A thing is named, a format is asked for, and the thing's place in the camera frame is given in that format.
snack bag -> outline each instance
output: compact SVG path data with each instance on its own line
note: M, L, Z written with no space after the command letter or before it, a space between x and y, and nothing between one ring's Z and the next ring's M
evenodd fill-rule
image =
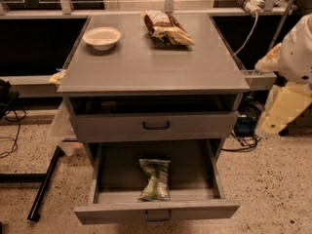
M168 187L170 161L140 159L139 164L148 179L148 184L139 199L144 201L170 200Z
M172 45L195 44L172 15L162 11L141 11L140 15L152 37Z

small bowl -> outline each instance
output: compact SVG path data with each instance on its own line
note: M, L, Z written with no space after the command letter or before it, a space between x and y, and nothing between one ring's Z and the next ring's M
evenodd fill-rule
M87 31L83 40L98 51L108 51L119 41L121 33L112 27L97 27Z

speckled floor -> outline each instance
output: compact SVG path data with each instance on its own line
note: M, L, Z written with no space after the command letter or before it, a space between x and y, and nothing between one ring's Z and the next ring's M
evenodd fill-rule
M28 111L19 149L0 159L0 173L44 173L56 148L50 138L54 110ZM14 137L16 124L0 121L0 137ZM0 152L11 142L1 140ZM312 233L312 130L263 139L247 153L222 152L217 166L227 199L241 202L232 218L144 224L82 225L73 209L88 202L93 168L84 151L59 159L40 209L39 222L27 216L38 185L0 184L4 234L24 233ZM238 147L229 138L224 147Z

power cord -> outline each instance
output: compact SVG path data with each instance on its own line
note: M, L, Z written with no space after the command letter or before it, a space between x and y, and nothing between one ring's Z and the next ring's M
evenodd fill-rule
M13 112L15 114L15 116L16 116L15 120L11 120L11 119L8 118L8 114L11 113L11 112ZM23 115L21 117L18 116L18 114L17 114L17 112L15 110L8 111L5 114L6 121L8 121L8 122L18 122L18 131L17 131L17 134L16 134L15 138L10 137L10 136L0 136L0 139L8 139L8 140L12 140L14 142L13 146L11 148L11 151L5 151L5 152L0 153L0 159L8 157L10 154L12 154L13 152L18 150L18 139L19 139L19 135L20 135L20 121L26 117L26 111L22 110L22 112L23 112Z
M241 103L239 109L240 115L237 119L234 131L231 135L240 142L242 148L237 149L226 149L222 148L223 151L228 152L248 152L252 151L257 147L257 144L261 141L261 137L254 134L251 128L258 122L261 113L264 111L264 105L257 101L253 101L253 95L247 95L245 100ZM247 129L247 133L240 131L238 125L244 126L243 129Z
M256 26L256 24L257 24L257 20L258 20L258 18L259 18L258 12L255 12L255 13L254 13L254 16L255 16L255 18L254 18L253 28L252 28L251 32L249 33L249 35L248 35L248 37L246 38L246 40L245 40L244 44L242 45L242 47L241 47L237 52L235 52L235 53L232 55L232 57L235 57L237 54L239 54L239 53L245 48L246 44L248 43L248 41L250 40L252 34L254 33L254 29L255 29L255 26Z
M249 152L253 151L256 147L257 144L261 141L261 137L258 137L256 135L250 136L249 138L246 137L240 137L240 136L235 136L235 134L231 134L233 137L235 137L243 146L242 148L237 148L237 149L227 149L227 148L222 148L222 151L226 152Z

cabinet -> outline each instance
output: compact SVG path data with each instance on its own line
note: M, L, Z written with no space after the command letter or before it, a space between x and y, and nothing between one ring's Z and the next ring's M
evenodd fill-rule
M150 38L139 13L92 16L122 39L98 52L80 42L58 88L94 166L83 224L231 217L216 161L249 90L206 14L176 13L196 45ZM141 158L171 160L171 200L141 202Z

